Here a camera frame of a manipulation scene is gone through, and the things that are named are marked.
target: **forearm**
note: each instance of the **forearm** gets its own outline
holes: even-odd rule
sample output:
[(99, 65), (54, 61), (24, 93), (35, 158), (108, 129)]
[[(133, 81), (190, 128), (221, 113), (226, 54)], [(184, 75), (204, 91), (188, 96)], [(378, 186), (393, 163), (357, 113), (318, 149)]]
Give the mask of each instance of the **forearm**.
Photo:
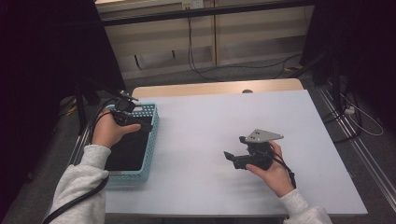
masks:
[[(55, 191), (51, 212), (77, 197), (96, 188), (108, 176), (104, 171), (110, 149), (101, 146), (87, 146), (81, 163), (70, 165), (64, 172)], [(65, 213), (55, 218), (51, 223), (103, 223), (105, 220), (105, 193), (93, 195)]]
[(284, 221), (285, 224), (332, 223), (323, 208), (311, 206), (297, 189), (280, 198), (280, 201), (284, 204), (290, 216), (289, 219)]

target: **white tabletop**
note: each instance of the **white tabletop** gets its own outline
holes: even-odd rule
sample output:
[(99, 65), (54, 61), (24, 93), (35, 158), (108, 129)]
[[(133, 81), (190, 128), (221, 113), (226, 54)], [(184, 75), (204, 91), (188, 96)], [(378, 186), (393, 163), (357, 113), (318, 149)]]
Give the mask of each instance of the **white tabletop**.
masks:
[(150, 216), (285, 216), (257, 176), (235, 170), (223, 151), (247, 155), (239, 136), (280, 133), (297, 188), (331, 216), (367, 210), (307, 91), (142, 98), (160, 116), (148, 182), (106, 189), (106, 212)]

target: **sleeve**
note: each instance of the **sleeve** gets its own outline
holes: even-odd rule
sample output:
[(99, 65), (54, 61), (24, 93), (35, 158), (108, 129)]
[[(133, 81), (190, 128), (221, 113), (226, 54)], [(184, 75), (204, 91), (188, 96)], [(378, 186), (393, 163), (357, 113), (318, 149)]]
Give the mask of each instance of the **sleeve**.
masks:
[(290, 216), (289, 219), (284, 221), (284, 224), (332, 223), (324, 208), (311, 206), (297, 189), (291, 191), (279, 200), (283, 203)]
[[(55, 190), (52, 207), (54, 212), (66, 203), (96, 188), (108, 176), (105, 171), (107, 157), (111, 150), (107, 147), (90, 145), (84, 147), (84, 155), (77, 166), (70, 165), (61, 177)], [(53, 223), (104, 223), (105, 222), (105, 192), (76, 204), (56, 217)]]

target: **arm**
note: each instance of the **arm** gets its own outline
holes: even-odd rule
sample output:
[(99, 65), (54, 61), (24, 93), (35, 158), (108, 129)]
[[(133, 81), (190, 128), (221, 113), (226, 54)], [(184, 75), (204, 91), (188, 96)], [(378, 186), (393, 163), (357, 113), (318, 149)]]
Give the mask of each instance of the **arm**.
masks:
[[(78, 196), (96, 188), (108, 176), (105, 171), (107, 157), (111, 147), (119, 142), (126, 133), (136, 132), (139, 124), (125, 127), (117, 125), (111, 114), (105, 110), (97, 124), (92, 138), (92, 145), (84, 147), (84, 155), (77, 166), (70, 165), (64, 172), (55, 190), (52, 213)], [(104, 223), (105, 193), (101, 190), (91, 198), (73, 206), (51, 223)]]
[[(270, 142), (270, 145), (274, 152), (282, 157), (280, 146), (275, 142)], [(279, 197), (290, 216), (288, 220), (284, 221), (285, 224), (332, 223), (323, 208), (310, 205), (300, 194), (300, 191), (294, 189), (287, 171), (279, 163), (274, 161), (267, 171), (251, 164), (247, 165), (247, 169), (264, 180), (268, 187)]]

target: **basket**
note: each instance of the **basket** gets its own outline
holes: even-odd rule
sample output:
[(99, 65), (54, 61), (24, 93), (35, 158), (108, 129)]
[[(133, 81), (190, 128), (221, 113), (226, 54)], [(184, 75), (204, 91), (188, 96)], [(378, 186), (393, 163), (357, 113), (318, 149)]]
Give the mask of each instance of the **basket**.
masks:
[(109, 171), (108, 186), (132, 186), (136, 183), (146, 182), (149, 179), (149, 170), (159, 123), (157, 106), (154, 103), (139, 104), (132, 112), (132, 116), (135, 118), (152, 117), (151, 125), (153, 128), (148, 134), (142, 166), (138, 171)]

